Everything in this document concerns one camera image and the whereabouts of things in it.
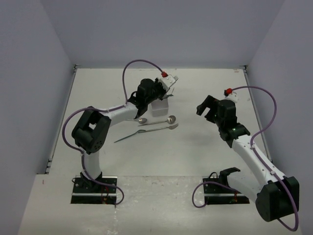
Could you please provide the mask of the white divided utensil container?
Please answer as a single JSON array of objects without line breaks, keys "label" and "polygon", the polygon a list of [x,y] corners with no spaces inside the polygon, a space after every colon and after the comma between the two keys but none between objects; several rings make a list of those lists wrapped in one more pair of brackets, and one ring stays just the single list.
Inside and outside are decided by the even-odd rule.
[{"label": "white divided utensil container", "polygon": [[168,114],[169,103],[168,99],[155,100],[151,103],[152,117],[160,117]]}]

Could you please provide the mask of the teal slim fork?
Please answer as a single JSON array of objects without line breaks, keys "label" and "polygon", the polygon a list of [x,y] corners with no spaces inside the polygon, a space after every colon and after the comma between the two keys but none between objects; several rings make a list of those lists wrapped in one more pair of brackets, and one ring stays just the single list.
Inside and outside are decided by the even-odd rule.
[{"label": "teal slim fork", "polygon": [[146,130],[138,130],[138,131],[136,131],[136,132],[134,132],[134,133],[132,133],[132,134],[130,134],[130,135],[128,135],[128,136],[125,136],[125,137],[123,137],[123,138],[121,138],[121,139],[118,139],[118,140],[114,141],[114,143],[123,141],[123,140],[128,139],[128,138],[130,138],[130,137],[132,137],[132,136],[135,136],[135,135],[137,135],[137,134],[142,134],[142,133],[145,133],[145,132],[146,132]]}]

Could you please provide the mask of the shiny steel fork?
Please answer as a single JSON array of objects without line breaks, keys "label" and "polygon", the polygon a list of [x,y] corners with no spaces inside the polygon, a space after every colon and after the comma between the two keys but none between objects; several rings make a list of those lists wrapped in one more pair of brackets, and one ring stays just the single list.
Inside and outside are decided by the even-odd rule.
[{"label": "shiny steel fork", "polygon": [[168,85],[168,91],[172,90],[173,89],[173,86],[176,84],[176,82],[178,81],[178,77],[177,76],[172,76],[172,75],[169,75],[167,77],[167,81],[169,82],[169,85]]}]

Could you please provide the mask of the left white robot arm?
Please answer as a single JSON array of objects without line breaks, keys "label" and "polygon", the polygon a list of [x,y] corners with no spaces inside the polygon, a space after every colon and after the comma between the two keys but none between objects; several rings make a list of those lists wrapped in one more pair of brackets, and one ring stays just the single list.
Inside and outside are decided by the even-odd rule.
[{"label": "left white robot arm", "polygon": [[75,144],[82,150],[82,174],[86,177],[84,186],[90,192],[97,192],[102,186],[99,177],[102,171],[99,164],[99,151],[105,143],[109,128],[141,117],[153,101],[162,100],[173,83],[167,79],[143,79],[126,104],[108,110],[87,107],[71,135]]}]

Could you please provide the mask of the matte round steel spoon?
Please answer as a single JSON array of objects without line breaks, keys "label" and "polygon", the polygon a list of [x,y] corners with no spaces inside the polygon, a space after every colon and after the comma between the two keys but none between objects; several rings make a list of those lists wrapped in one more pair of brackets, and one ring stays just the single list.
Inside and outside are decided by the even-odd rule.
[{"label": "matte round steel spoon", "polygon": [[174,115],[171,115],[166,120],[144,123],[139,126],[147,126],[147,125],[154,125],[154,124],[160,124],[160,123],[174,124],[175,122],[176,122],[176,117]]}]

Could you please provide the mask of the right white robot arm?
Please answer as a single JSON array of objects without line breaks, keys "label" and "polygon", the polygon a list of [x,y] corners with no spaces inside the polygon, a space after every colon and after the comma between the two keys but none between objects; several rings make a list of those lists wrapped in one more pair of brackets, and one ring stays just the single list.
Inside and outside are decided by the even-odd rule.
[{"label": "right white robot arm", "polygon": [[293,176],[281,172],[262,153],[248,129],[237,121],[236,105],[232,100],[218,100],[212,96],[197,107],[197,115],[208,113],[205,119],[218,127],[221,139],[236,152],[254,175],[231,167],[220,171],[218,178],[207,184],[215,184],[223,192],[237,191],[255,203],[257,212],[266,222],[294,214],[298,222],[299,182]]}]

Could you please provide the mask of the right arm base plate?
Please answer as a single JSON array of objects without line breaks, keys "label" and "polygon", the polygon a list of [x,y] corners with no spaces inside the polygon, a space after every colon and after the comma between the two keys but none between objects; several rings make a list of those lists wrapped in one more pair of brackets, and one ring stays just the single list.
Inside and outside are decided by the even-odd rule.
[{"label": "right arm base plate", "polygon": [[[195,201],[196,192],[202,187],[204,202],[198,205]],[[192,193],[192,204],[195,208],[203,208],[208,205],[235,205],[249,204],[249,199],[234,189],[231,189],[223,182],[223,176],[217,172],[212,172],[209,176],[202,179]]]}]

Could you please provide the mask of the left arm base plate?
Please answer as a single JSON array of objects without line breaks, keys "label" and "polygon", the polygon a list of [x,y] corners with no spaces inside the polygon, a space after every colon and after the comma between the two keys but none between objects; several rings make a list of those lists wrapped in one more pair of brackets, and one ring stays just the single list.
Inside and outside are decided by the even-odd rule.
[{"label": "left arm base plate", "polygon": [[99,176],[96,181],[84,175],[72,178],[73,189],[71,204],[119,205],[124,200],[124,193],[117,187],[117,176]]}]

